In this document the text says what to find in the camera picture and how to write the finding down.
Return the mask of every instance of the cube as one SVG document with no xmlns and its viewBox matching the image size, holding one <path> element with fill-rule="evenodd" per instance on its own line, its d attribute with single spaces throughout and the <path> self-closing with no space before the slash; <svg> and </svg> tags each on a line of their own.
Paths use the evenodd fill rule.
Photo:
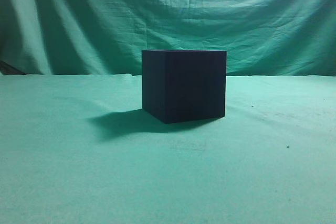
<svg viewBox="0 0 336 224">
<path fill-rule="evenodd" d="M 143 109 L 164 123 L 224 117 L 226 58 L 221 50 L 143 50 Z"/>
</svg>

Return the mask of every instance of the green cloth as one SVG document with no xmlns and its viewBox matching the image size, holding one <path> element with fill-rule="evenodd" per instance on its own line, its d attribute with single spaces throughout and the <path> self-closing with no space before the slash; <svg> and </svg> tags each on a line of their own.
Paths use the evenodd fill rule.
<svg viewBox="0 0 336 224">
<path fill-rule="evenodd" d="M 229 75 L 336 75 L 336 0 L 0 0 L 0 60 L 141 74 L 142 49 L 228 50 Z"/>
<path fill-rule="evenodd" d="M 0 223 L 334 223 L 336 78 L 228 77 L 165 125 L 141 76 L 0 78 Z"/>
</svg>

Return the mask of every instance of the green backdrop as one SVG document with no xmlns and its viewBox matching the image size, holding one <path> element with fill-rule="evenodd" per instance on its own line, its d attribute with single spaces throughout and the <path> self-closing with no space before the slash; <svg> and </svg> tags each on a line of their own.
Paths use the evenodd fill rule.
<svg viewBox="0 0 336 224">
<path fill-rule="evenodd" d="M 142 49 L 224 49 L 229 75 L 336 75 L 336 0 L 0 0 L 0 60 L 141 74 Z"/>
</svg>

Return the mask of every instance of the table surface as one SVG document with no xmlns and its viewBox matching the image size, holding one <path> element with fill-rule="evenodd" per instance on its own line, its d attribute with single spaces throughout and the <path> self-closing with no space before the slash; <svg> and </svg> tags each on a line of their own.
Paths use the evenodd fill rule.
<svg viewBox="0 0 336 224">
<path fill-rule="evenodd" d="M 228 77 L 165 125 L 141 76 L 0 77 L 0 223 L 334 223 L 336 78 Z"/>
</svg>

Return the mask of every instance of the cube side face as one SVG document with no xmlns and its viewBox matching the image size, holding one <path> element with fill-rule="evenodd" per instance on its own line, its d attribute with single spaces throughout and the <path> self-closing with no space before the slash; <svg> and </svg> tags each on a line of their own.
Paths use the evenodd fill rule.
<svg viewBox="0 0 336 224">
<path fill-rule="evenodd" d="M 168 52 L 166 121 L 219 118 L 225 115 L 226 51 Z"/>
<path fill-rule="evenodd" d="M 165 121 L 165 53 L 142 51 L 142 108 Z"/>
</svg>

